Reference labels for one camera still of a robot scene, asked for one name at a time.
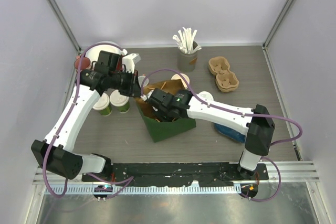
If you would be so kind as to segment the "stack of white lids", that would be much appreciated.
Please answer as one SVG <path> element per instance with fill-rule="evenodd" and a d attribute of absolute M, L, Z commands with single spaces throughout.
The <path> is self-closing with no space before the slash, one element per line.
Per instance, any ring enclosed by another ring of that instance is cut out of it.
<path fill-rule="evenodd" d="M 202 91 L 200 93 L 197 94 L 199 97 L 203 98 L 203 99 L 206 99 L 206 100 L 209 100 L 209 101 L 213 101 L 214 98 L 212 96 L 211 93 L 207 92 L 207 91 Z"/>

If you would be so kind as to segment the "green paper bag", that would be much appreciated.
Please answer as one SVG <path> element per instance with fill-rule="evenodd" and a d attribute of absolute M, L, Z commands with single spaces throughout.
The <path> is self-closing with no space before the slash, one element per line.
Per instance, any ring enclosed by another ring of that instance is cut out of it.
<path fill-rule="evenodd" d="M 155 88 L 175 95 L 178 91 L 183 90 L 184 86 L 180 80 L 165 80 L 144 86 L 143 93 L 148 94 Z M 155 143 L 177 136 L 196 127 L 194 119 L 170 118 L 159 115 L 158 111 L 154 110 L 151 105 L 141 98 L 136 98 L 135 102 L 147 131 Z"/>

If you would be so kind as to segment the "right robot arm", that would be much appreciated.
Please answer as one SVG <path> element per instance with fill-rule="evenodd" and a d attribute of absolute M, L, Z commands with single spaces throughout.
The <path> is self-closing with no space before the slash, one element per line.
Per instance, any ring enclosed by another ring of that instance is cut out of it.
<path fill-rule="evenodd" d="M 237 173 L 242 179 L 252 178 L 260 158 L 268 155 L 275 124 L 271 118 L 264 117 L 268 115 L 268 110 L 262 105 L 254 109 L 240 108 L 202 98 L 189 90 L 179 90 L 173 95 L 159 88 L 141 98 L 164 122 L 200 119 L 222 125 L 225 135 L 230 138 L 243 138 L 245 146 L 237 166 Z"/>

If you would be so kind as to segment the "stack of green paper cups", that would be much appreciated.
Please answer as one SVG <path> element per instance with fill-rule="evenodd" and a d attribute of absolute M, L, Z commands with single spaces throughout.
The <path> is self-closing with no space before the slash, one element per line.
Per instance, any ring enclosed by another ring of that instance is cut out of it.
<path fill-rule="evenodd" d="M 174 75 L 171 77 L 171 80 L 181 80 L 184 89 L 188 89 L 188 85 L 190 84 L 190 79 L 189 79 L 189 77 L 188 77 L 186 74 L 184 74 L 184 73 L 181 73 L 181 74 L 174 74 Z"/>

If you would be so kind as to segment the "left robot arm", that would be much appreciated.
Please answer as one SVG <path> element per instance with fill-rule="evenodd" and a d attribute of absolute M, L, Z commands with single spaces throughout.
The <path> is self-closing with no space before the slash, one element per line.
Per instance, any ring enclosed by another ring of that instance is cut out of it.
<path fill-rule="evenodd" d="M 141 88 L 135 64 L 139 54 L 120 54 L 101 51 L 94 69 L 77 73 L 77 83 L 71 98 L 52 130 L 44 140 L 34 140 L 31 150 L 42 169 L 66 179 L 93 173 L 105 182 L 112 174 L 111 160 L 98 154 L 75 154 L 77 136 L 93 106 L 108 89 L 118 90 L 126 97 L 139 97 Z"/>

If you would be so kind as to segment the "white cup lid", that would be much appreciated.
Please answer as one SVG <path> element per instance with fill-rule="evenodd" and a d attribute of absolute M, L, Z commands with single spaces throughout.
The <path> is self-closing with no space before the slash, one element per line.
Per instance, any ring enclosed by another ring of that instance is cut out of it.
<path fill-rule="evenodd" d="M 102 111 L 110 105 L 109 96 L 106 93 L 103 93 L 99 100 L 92 107 L 96 111 Z"/>
<path fill-rule="evenodd" d="M 129 102 L 129 97 L 121 95 L 118 90 L 114 90 L 110 94 L 110 103 L 113 106 L 121 107 L 121 106 L 126 105 L 128 102 Z"/>

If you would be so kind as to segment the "green paper cup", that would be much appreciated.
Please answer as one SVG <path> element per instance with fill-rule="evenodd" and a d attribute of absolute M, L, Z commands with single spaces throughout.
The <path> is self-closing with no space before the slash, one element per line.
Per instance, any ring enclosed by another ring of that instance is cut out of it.
<path fill-rule="evenodd" d="M 127 113 L 130 109 L 130 103 L 128 101 L 123 105 L 116 106 L 116 108 L 120 113 Z"/>
<path fill-rule="evenodd" d="M 112 107 L 108 105 L 106 108 L 95 108 L 95 110 L 102 116 L 108 116 L 112 112 Z"/>

